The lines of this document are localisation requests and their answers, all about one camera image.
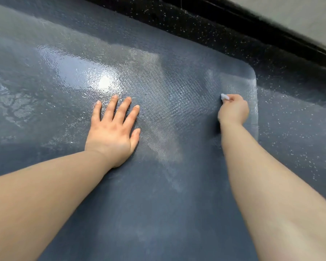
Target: dark gray mat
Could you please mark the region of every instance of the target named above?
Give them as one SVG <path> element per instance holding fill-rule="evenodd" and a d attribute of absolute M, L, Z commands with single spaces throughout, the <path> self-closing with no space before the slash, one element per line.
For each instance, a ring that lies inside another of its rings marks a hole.
<path fill-rule="evenodd" d="M 83 0 L 0 0 L 0 175 L 81 151 L 114 93 L 141 105 L 139 146 L 40 259 L 253 257 L 217 124 L 220 94 L 240 93 L 257 137 L 252 68 Z"/>

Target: left hand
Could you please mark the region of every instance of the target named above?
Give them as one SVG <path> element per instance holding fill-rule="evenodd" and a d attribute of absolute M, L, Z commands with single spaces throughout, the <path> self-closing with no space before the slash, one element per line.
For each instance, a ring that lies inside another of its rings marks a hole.
<path fill-rule="evenodd" d="M 114 115 L 117 101 L 118 96 L 112 96 L 102 120 L 100 120 L 101 101 L 97 101 L 84 148 L 85 151 L 96 151 L 103 154 L 112 167 L 121 166 L 130 157 L 139 142 L 140 135 L 140 128 L 137 128 L 129 137 L 139 114 L 139 105 L 134 106 L 127 118 L 124 119 L 132 99 L 127 97 Z"/>

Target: black baseboard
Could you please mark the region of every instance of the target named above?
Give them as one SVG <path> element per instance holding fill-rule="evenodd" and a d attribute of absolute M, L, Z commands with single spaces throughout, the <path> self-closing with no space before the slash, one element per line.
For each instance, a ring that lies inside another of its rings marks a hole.
<path fill-rule="evenodd" d="M 326 49 L 228 0 L 162 0 L 326 67 Z"/>

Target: left arm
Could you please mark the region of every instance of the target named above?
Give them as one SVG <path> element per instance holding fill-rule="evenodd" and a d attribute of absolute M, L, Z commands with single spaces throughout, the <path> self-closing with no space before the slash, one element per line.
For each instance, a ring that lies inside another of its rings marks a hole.
<path fill-rule="evenodd" d="M 140 129 L 129 134 L 139 106 L 124 121 L 131 99 L 114 116 L 117 100 L 101 121 L 97 102 L 85 151 L 0 176 L 0 260 L 37 259 L 103 176 L 133 153 Z"/>

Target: forearm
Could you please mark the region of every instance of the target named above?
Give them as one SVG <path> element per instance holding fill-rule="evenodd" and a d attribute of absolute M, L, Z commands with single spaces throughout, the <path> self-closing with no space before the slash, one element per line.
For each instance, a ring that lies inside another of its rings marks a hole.
<path fill-rule="evenodd" d="M 267 153 L 241 125 L 223 125 L 230 184 L 264 260 L 326 257 L 326 200 Z"/>
<path fill-rule="evenodd" d="M 111 167 L 83 151 L 0 176 L 0 260 L 35 260 Z"/>

